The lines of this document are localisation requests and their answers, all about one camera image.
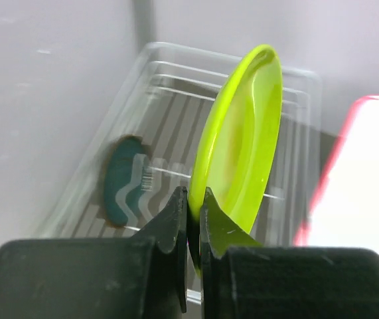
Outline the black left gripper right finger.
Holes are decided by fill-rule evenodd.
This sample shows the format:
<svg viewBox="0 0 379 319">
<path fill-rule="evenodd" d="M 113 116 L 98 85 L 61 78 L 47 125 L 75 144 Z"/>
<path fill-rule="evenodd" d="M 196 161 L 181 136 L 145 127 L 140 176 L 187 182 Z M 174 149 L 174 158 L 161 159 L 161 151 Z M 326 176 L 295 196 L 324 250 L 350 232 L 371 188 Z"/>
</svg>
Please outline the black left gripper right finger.
<svg viewBox="0 0 379 319">
<path fill-rule="evenodd" d="M 207 190 L 200 210 L 204 318 L 379 318 L 379 255 L 261 247 Z"/>
</svg>

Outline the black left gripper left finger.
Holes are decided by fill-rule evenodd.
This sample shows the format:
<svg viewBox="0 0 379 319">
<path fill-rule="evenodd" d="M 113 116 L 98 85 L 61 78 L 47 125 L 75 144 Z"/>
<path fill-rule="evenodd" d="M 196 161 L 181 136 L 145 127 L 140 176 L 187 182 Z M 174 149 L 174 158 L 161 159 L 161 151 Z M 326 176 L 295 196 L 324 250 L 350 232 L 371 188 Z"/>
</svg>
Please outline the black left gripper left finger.
<svg viewBox="0 0 379 319">
<path fill-rule="evenodd" d="M 0 247 L 0 318 L 180 318 L 187 310 L 187 190 L 131 237 Z"/>
</svg>

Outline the dark green plate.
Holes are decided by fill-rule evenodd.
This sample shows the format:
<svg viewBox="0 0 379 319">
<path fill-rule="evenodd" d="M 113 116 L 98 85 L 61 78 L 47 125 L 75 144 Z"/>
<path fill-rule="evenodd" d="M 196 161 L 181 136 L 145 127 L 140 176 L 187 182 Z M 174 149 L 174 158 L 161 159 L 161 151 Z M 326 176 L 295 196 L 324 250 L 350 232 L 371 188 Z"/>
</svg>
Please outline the dark green plate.
<svg viewBox="0 0 379 319">
<path fill-rule="evenodd" d="M 146 193 L 142 175 L 151 150 L 141 136 L 126 134 L 109 145 L 100 174 L 106 219 L 117 227 L 138 224 L 139 200 Z"/>
</svg>

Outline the lime green plate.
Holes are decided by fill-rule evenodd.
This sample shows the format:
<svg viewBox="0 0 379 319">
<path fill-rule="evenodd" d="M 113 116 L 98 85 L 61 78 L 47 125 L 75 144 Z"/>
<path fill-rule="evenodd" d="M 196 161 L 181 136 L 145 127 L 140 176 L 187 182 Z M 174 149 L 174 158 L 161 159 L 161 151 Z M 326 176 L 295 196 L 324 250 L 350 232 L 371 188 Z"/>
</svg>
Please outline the lime green plate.
<svg viewBox="0 0 379 319">
<path fill-rule="evenodd" d="M 190 179 L 189 247 L 200 272 L 199 223 L 206 189 L 246 233 L 260 208 L 279 135 L 283 77 L 275 50 L 252 49 L 228 77 L 202 131 Z"/>
</svg>

